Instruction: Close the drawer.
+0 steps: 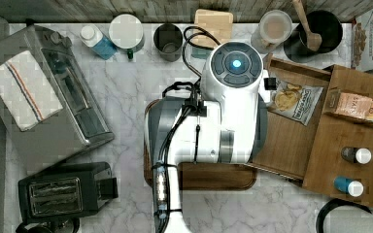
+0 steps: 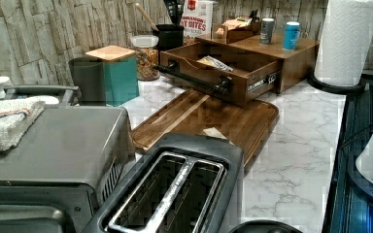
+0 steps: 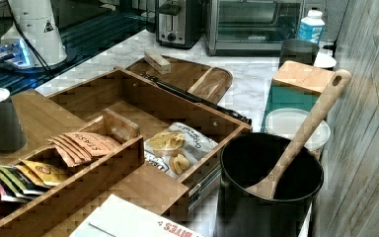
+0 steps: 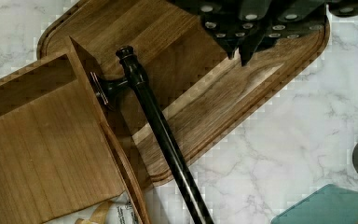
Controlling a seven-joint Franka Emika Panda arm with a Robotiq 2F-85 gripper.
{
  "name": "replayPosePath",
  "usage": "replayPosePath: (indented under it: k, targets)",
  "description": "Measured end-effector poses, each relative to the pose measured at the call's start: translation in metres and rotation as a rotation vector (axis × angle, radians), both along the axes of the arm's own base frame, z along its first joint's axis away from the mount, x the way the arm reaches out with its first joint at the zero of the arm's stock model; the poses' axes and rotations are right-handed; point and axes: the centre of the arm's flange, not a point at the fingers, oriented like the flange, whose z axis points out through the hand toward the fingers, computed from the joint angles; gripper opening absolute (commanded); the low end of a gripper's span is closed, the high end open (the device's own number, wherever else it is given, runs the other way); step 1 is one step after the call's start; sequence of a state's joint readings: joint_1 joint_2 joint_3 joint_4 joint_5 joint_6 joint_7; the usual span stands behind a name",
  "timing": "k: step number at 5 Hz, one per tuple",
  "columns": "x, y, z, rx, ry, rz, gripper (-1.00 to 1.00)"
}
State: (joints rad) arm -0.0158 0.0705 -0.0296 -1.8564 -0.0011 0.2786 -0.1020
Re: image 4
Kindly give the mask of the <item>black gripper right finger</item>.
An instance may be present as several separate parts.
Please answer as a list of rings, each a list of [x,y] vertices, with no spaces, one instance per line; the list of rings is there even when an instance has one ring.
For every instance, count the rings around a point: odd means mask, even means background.
[[[257,20],[241,42],[241,65],[245,66],[257,51],[272,48],[278,39],[296,39],[319,31],[326,24],[324,0],[269,0],[266,15]]]

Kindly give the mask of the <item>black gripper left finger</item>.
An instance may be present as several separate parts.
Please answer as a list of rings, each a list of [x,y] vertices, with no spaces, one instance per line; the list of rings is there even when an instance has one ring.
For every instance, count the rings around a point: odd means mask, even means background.
[[[239,0],[168,0],[182,10],[200,17],[202,28],[226,52],[234,57],[240,46]]]

